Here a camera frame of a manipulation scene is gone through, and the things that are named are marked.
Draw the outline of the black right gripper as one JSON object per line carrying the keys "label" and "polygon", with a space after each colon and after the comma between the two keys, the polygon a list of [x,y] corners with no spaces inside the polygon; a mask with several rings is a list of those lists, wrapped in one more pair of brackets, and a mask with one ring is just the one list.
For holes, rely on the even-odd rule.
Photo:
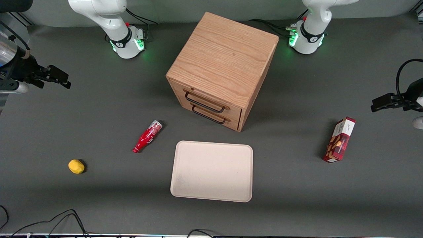
{"label": "black right gripper", "polygon": [[56,66],[48,66],[48,78],[46,68],[38,65],[34,56],[29,55],[23,59],[20,55],[16,55],[9,62],[9,87],[17,89],[19,82],[33,84],[36,87],[43,88],[44,82],[52,80],[67,89],[70,89],[71,82],[68,81],[69,75]]}

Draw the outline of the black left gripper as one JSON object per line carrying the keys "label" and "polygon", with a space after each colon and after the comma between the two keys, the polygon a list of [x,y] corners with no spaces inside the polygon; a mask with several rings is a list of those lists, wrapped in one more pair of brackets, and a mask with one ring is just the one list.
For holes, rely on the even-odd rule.
{"label": "black left gripper", "polygon": [[[423,93],[423,79],[420,78],[408,86],[405,93],[401,93],[404,101],[408,106],[403,106],[403,111],[415,110],[423,111],[422,106],[422,93]],[[395,93],[387,93],[376,99],[372,100],[371,111],[373,113],[384,109],[402,108],[402,101]]]}

